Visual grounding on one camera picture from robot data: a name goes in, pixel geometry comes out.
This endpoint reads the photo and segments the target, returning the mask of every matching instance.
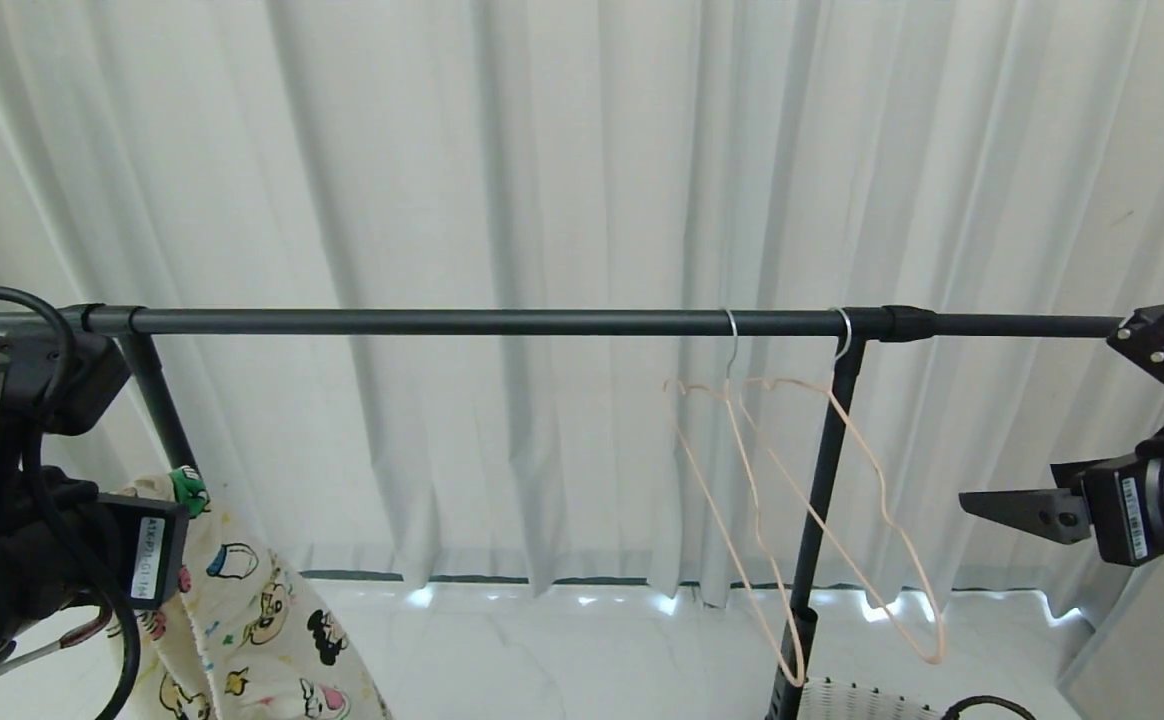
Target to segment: curtain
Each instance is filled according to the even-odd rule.
[[[58,305],[1164,302],[1164,3],[0,3],[0,283]],[[728,338],[161,337],[211,486],[301,568],[738,579],[663,382]],[[830,338],[734,375],[828,382]],[[809,482],[824,401],[747,395]],[[730,537],[773,582],[728,413],[675,400]],[[872,345],[853,415],[934,584],[1116,587],[958,509],[1116,455],[1164,388],[1096,341]],[[162,462],[140,400],[55,441],[119,486]],[[752,448],[765,544],[802,507]],[[846,447],[830,525],[916,582]],[[856,583],[824,547],[818,583]]]

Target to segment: white label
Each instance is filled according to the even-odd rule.
[[[139,556],[133,564],[133,585],[129,597],[154,600],[159,579],[159,554],[165,544],[165,519],[143,518],[139,525]]]
[[[1134,559],[1147,556],[1147,530],[1141,525],[1141,502],[1138,502],[1138,480],[1131,477],[1121,478],[1120,487],[1124,493],[1124,515],[1129,518],[1129,540],[1134,543]]]

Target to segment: metal rod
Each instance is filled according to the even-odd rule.
[[[116,336],[116,342],[120,343],[120,350],[125,352],[125,359],[129,363],[133,379],[139,384],[147,413],[156,425],[159,444],[165,450],[170,464],[173,468],[183,465],[198,468],[196,455],[190,448],[190,439],[186,439],[186,429],[183,428],[178,416],[178,405],[173,404],[173,397],[169,392],[169,383],[165,382],[156,343],[151,336],[136,333],[120,334]]]
[[[1092,337],[1120,318],[939,314],[916,307],[847,307],[853,336],[901,342],[938,336]],[[733,311],[741,336],[839,336],[838,311]],[[0,330],[38,322],[0,313]],[[101,334],[431,334],[436,336],[732,336],[722,311],[184,311],[98,306],[88,330]]]
[[[830,392],[838,400],[844,411],[849,411],[853,401],[853,388],[857,387],[857,376],[863,370],[863,356],[866,354],[866,341],[857,337],[853,332],[853,341],[849,350],[840,359],[835,362],[835,378],[830,384]],[[818,462],[814,465],[814,480],[809,491],[809,506],[818,512],[823,518],[830,511],[830,496],[835,490],[835,475],[839,470],[839,455],[844,448],[844,420],[835,411],[835,406],[826,404],[826,419],[823,421],[823,433],[818,445]],[[821,551],[821,540],[823,530],[814,521],[812,515],[805,516],[805,532],[800,539],[800,555],[796,557],[796,577],[792,580],[792,611],[796,619],[801,620],[800,643],[805,648],[805,662],[812,653],[814,629],[818,623],[818,614],[809,606],[814,591],[814,575],[818,570],[818,555]],[[793,648],[792,628],[787,628],[782,641],[783,653]],[[800,712],[800,697],[803,694],[802,687],[794,687],[782,673],[778,673],[774,679],[773,703],[769,707],[768,720],[792,720]]]

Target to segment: white marble floor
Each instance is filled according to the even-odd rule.
[[[708,609],[691,589],[675,598],[644,587],[562,585],[532,598],[524,585],[317,580],[399,720],[759,720],[775,661],[750,603]],[[762,592],[780,628],[782,604]],[[1074,720],[1053,689],[1090,637],[1079,616],[1053,620],[1038,593],[960,593],[947,607],[947,660],[931,666],[865,609],[863,593],[819,591],[811,675],[857,682],[945,708],[993,693],[1039,720]],[[897,613],[930,641],[924,609],[903,596]],[[24,647],[76,615],[33,628]],[[0,678],[0,717],[92,717],[115,679],[101,642]],[[29,714],[28,703],[34,712]],[[975,708],[966,719],[1007,717]]]

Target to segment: clothing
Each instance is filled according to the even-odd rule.
[[[128,496],[190,508],[179,593],[139,613],[143,720],[390,720],[377,685],[320,596],[212,501],[193,469]],[[119,660],[119,623],[107,628]]]

